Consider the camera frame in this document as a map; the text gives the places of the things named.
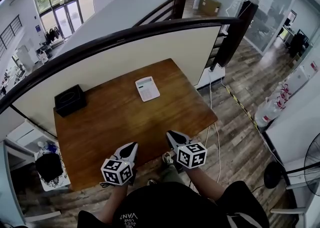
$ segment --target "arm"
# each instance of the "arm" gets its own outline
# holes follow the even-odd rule
[[[111,224],[116,209],[127,196],[128,185],[114,187],[110,198],[107,200],[102,211],[98,215],[98,219],[106,224]]]
[[[216,201],[224,193],[225,188],[212,180],[200,168],[196,167],[193,169],[185,169],[185,171],[201,196]]]

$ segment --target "sneaker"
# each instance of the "sneaker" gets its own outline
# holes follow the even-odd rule
[[[153,185],[153,184],[157,184],[157,182],[153,179],[149,179],[148,182],[146,182],[147,186]]]
[[[166,152],[165,154],[162,155],[162,161],[168,166],[174,163],[174,160],[172,159],[169,152]]]

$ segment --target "white calculator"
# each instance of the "white calculator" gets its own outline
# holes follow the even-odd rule
[[[141,96],[143,102],[152,100],[160,96],[159,90],[156,87],[152,77],[141,78],[135,82],[135,86]]]

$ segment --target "black tissue box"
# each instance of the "black tissue box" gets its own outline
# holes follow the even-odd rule
[[[79,85],[73,86],[55,96],[54,103],[55,111],[61,117],[66,117],[72,112],[87,105],[85,93],[81,90]]]

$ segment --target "glass door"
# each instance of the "glass door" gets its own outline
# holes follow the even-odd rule
[[[63,33],[64,38],[68,38],[69,36],[72,35],[72,29],[70,27],[70,22],[67,18],[65,7],[62,6],[58,9],[56,9],[54,12],[55,12],[57,21],[60,25],[61,32]]]
[[[81,19],[80,19],[80,14],[79,14],[79,9],[77,2],[74,1],[70,4],[66,5],[70,21],[72,24],[73,32],[75,32],[82,24]]]

